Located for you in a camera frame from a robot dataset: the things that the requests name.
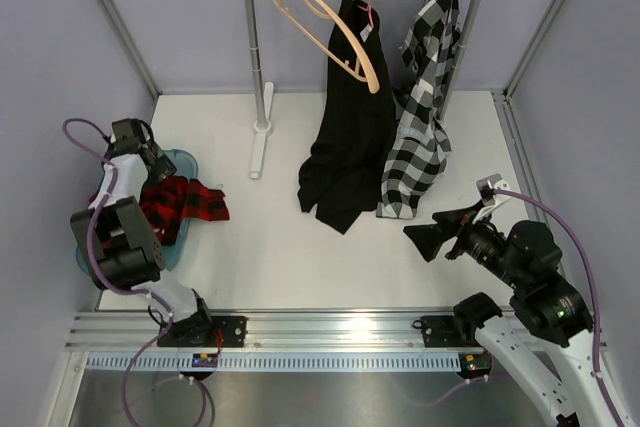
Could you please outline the red black plaid shirt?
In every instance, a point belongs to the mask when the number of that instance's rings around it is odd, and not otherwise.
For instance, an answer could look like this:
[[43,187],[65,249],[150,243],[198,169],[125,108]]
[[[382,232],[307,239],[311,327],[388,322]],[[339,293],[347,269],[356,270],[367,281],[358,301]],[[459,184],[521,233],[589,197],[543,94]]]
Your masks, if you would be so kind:
[[196,179],[171,176],[151,187],[143,184],[108,168],[90,207],[71,216],[72,233],[89,265],[104,267],[133,255],[162,268],[161,248],[176,242],[185,218],[230,218],[224,192]]

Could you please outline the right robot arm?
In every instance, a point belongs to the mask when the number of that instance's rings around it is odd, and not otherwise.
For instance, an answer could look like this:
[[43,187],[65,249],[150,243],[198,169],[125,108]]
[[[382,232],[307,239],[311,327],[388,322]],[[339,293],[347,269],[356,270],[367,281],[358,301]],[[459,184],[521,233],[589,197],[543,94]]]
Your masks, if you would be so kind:
[[455,305],[455,337],[491,354],[549,426],[634,425],[602,365],[596,302],[584,300],[559,273],[562,251],[546,224],[524,220],[508,234],[497,230],[491,214],[516,194],[495,189],[491,195],[491,201],[438,212],[432,223],[409,225],[403,232],[425,261],[452,241],[447,259],[467,255],[510,287],[515,317],[552,364],[546,366],[531,351],[486,293]]

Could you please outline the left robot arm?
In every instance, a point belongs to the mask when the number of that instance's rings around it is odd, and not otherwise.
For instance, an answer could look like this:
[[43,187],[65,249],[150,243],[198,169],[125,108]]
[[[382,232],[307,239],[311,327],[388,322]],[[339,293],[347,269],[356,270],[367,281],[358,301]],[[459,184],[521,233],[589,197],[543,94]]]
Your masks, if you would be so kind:
[[100,154],[69,132],[73,123],[96,124],[81,118],[63,123],[72,143],[96,157],[103,169],[101,184],[89,206],[70,218],[70,226],[101,290],[138,297],[150,313],[157,313],[159,338],[180,346],[203,346],[215,340],[216,328],[198,293],[181,284],[166,268],[160,240],[140,205],[148,187],[176,172],[175,165],[155,141],[149,124],[125,118],[112,124],[112,133],[100,135],[107,143]]

